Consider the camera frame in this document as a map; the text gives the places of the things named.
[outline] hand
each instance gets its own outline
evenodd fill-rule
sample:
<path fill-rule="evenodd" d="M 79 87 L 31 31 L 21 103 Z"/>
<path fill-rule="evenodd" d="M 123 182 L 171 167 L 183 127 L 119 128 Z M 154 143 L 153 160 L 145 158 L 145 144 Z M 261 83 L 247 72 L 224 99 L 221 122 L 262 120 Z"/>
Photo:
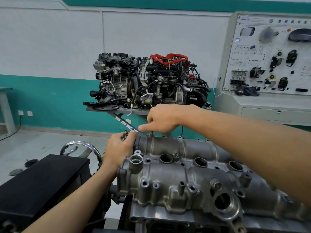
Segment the hand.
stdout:
<path fill-rule="evenodd" d="M 140 125 L 138 130 L 141 132 L 171 132 L 181 125 L 180 118 L 182 117 L 183 111 L 192 106 L 158 104 L 156 107 L 150 109 L 147 117 L 148 124 Z"/>
<path fill-rule="evenodd" d="M 122 165 L 125 157 L 130 157 L 133 154 L 133 145 L 136 139 L 136 132 L 132 130 L 125 141 L 121 141 L 124 133 L 113 134 L 107 143 L 104 163 L 116 168 Z"/>

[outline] forearm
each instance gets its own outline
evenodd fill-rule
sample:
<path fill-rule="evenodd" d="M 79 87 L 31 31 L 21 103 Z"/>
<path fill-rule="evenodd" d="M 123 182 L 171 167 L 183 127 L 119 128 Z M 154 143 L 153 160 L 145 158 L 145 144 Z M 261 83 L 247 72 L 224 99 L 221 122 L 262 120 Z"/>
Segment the forearm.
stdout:
<path fill-rule="evenodd" d="M 81 232 L 105 190 L 114 180 L 116 171 L 117 166 L 104 163 L 85 184 L 46 212 L 23 232 Z"/>
<path fill-rule="evenodd" d="M 194 106 L 183 109 L 177 119 L 271 184 L 311 205 L 311 133 Z"/>

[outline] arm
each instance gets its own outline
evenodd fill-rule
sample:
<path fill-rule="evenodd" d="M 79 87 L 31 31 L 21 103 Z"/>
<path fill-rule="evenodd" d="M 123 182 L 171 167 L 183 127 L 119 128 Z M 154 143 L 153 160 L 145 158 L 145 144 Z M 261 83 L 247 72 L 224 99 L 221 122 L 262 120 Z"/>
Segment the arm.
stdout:
<path fill-rule="evenodd" d="M 275 187 L 311 206 L 311 133 L 297 128 L 201 109 L 159 104 L 145 131 L 183 125 L 212 140 Z"/>
<path fill-rule="evenodd" d="M 46 212 L 23 233 L 82 232 L 105 190 L 115 179 L 123 159 L 132 155 L 136 132 L 131 131 L 124 142 L 121 141 L 123 135 L 117 133 L 111 136 L 103 165 L 86 183 Z"/>

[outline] white table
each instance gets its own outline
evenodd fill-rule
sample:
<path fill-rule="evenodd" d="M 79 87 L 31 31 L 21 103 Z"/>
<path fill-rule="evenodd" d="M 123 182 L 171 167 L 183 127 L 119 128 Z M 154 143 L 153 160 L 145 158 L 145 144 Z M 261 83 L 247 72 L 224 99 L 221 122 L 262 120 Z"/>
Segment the white table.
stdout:
<path fill-rule="evenodd" d="M 6 91 L 12 90 L 12 88 L 0 87 L 0 107 L 6 129 L 8 134 L 13 134 L 16 132 L 16 127 L 14 125 L 13 116 L 11 113 L 9 101 L 7 100 Z"/>

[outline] hex bolt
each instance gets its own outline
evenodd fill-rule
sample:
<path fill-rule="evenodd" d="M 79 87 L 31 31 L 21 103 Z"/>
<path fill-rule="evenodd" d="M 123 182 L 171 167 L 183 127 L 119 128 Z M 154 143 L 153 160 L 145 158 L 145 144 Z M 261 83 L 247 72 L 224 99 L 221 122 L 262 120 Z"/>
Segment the hex bolt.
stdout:
<path fill-rule="evenodd" d="M 218 179 L 211 180 L 211 187 L 215 191 L 220 191 L 221 190 L 221 183 L 220 183 L 220 181 Z"/>

